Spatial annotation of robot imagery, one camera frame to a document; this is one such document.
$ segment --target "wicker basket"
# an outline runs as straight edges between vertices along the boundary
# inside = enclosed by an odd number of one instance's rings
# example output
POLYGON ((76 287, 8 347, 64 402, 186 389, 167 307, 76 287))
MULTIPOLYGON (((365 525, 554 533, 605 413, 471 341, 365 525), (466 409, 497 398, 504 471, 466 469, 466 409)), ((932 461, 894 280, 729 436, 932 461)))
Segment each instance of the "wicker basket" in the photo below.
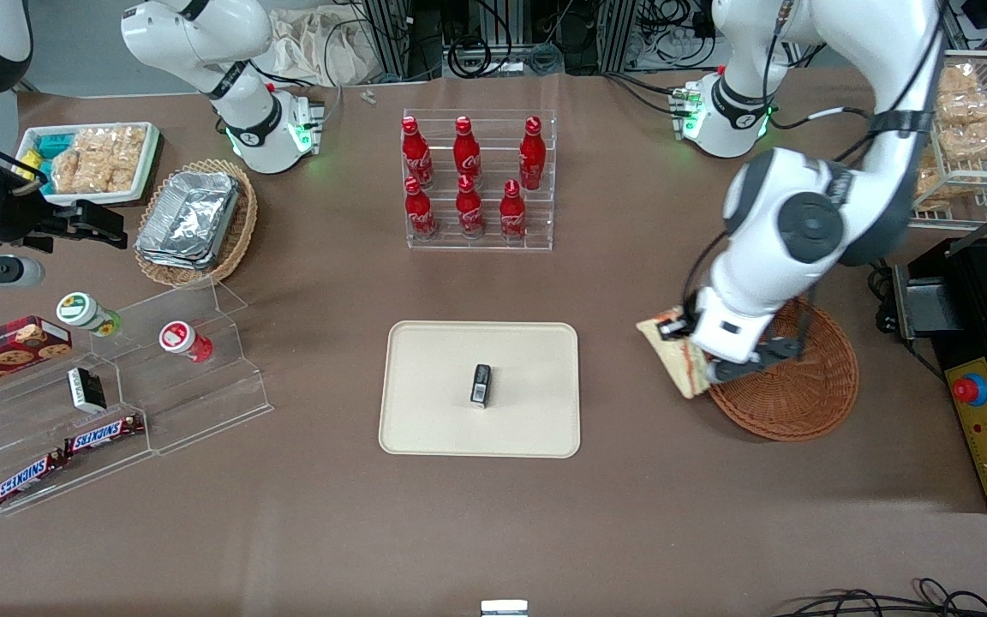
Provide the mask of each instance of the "wicker basket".
MULTIPOLYGON (((775 317, 776 336, 799 331, 802 301, 775 317)), ((786 360, 761 374, 716 384, 710 396, 738 425, 776 441, 806 441, 840 426, 858 395, 858 363, 835 321, 814 308, 802 360, 786 360)))
POLYGON ((140 253, 136 253, 136 261, 140 262, 140 267, 147 277, 157 282, 169 286, 179 286, 191 284, 191 282, 211 276, 216 281, 222 281, 230 276, 238 267, 239 261, 246 254, 246 249, 250 247, 250 237, 254 234, 254 224, 258 222, 258 198, 254 194, 254 187, 250 184, 246 172, 242 171, 226 160, 201 160, 197 163, 189 163, 179 171, 171 173, 167 179, 162 180, 159 187, 154 190, 152 199, 147 203, 147 210, 142 216, 140 230, 147 224, 154 211, 154 203, 161 195, 162 189, 167 186, 170 179, 181 171, 200 171, 204 173, 223 172, 238 179, 239 191, 238 202, 235 205, 235 215, 231 216, 230 226, 227 227, 227 236, 223 240, 223 246, 219 247, 219 259, 216 265, 209 270, 189 270, 187 268, 173 268, 170 266, 160 266, 142 258, 140 253))

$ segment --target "coca-cola bottle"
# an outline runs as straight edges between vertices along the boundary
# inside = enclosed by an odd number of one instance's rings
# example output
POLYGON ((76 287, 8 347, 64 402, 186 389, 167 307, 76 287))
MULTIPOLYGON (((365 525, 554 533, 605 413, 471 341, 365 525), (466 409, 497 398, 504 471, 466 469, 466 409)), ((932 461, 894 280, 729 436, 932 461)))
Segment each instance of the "coca-cola bottle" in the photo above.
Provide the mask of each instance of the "coca-cola bottle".
POLYGON ((406 169, 418 179, 423 187, 432 184, 432 156, 428 152, 428 142, 418 130, 418 121, 413 116, 403 118, 403 156, 406 169))
POLYGON ((505 196, 501 198, 501 235, 506 241, 524 240, 524 198, 520 196, 520 183, 505 180, 505 196))
POLYGON ((486 233, 486 223, 482 221, 482 198, 475 192, 475 180, 471 176, 459 176, 455 210, 459 211, 459 226, 463 227, 463 237, 476 241, 486 233))
POLYGON ((455 118, 455 145, 452 146, 455 155, 455 171, 459 176, 471 176, 475 187, 482 185, 482 150, 478 147, 470 133, 470 118, 466 116, 455 118))
POLYGON ((422 183, 414 176, 406 179, 406 215, 414 238, 427 242, 436 237, 436 219, 432 215, 432 204, 422 191, 422 183))
POLYGON ((520 183, 528 191, 540 188, 543 183, 543 166, 547 161, 547 145, 540 132, 543 121, 538 116, 524 122, 524 141, 520 143, 520 183))

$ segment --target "clear acrylic shelf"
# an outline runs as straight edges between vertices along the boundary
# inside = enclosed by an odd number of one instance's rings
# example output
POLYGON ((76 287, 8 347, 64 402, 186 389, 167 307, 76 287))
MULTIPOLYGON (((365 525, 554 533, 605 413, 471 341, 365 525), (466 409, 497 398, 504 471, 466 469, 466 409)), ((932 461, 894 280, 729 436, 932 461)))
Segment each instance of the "clear acrylic shelf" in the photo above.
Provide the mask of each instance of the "clear acrylic shelf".
MULTIPOLYGON (((406 242, 411 249, 479 249, 479 250, 552 250, 555 235, 555 153, 559 125, 553 110, 423 110, 407 109, 404 116, 413 116, 422 129, 431 151, 434 182, 426 189, 440 233, 430 241, 419 241, 406 219, 406 242), (452 145, 455 143, 455 118, 470 117, 474 136, 482 148, 482 218, 486 234, 467 239, 459 227, 455 210, 458 175, 452 145), (538 116, 543 121, 543 140, 547 158, 540 188, 521 191, 524 197, 526 233, 523 242, 509 243, 501 237, 501 217, 498 207, 505 192, 505 180, 519 179, 520 141, 524 138, 524 121, 538 116)), ((409 175, 406 160, 399 156, 403 180, 409 175)), ((406 192, 401 191, 406 200, 406 192)))
POLYGON ((63 448, 69 437, 118 418, 142 414, 147 430, 77 453, 0 506, 12 514, 108 476, 125 466, 194 444, 273 409, 261 371, 246 359, 231 314, 246 303, 222 284, 203 279, 117 311, 122 329, 107 338, 75 331, 82 354, 0 386, 0 482, 63 448), (194 363, 168 354, 158 332, 186 320, 212 340, 212 356, 194 363), (101 378, 107 411, 90 415, 71 403, 70 368, 101 378))

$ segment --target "cloth bag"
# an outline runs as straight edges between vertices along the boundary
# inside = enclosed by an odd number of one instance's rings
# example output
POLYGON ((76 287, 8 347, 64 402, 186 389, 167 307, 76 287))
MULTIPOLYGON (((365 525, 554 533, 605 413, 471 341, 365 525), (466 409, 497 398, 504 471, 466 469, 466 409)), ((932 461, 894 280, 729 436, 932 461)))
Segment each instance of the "cloth bag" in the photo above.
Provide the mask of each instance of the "cloth bag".
POLYGON ((352 5, 273 9, 269 19, 273 23, 272 73, 275 75, 336 86, 354 85, 383 73, 368 39, 371 24, 363 23, 363 17, 356 14, 352 5), (333 27, 349 20, 359 21, 341 25, 330 36, 333 27), (329 77, 326 77, 326 62, 330 63, 329 77))

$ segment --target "cookie box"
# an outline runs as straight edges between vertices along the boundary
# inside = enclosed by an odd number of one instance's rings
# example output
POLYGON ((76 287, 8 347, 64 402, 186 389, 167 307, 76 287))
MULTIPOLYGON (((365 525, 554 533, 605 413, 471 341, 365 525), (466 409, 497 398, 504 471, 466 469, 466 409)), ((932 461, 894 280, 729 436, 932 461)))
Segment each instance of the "cookie box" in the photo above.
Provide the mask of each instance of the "cookie box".
POLYGON ((66 329, 35 315, 12 320, 0 326, 0 379, 70 352, 71 335, 66 329))

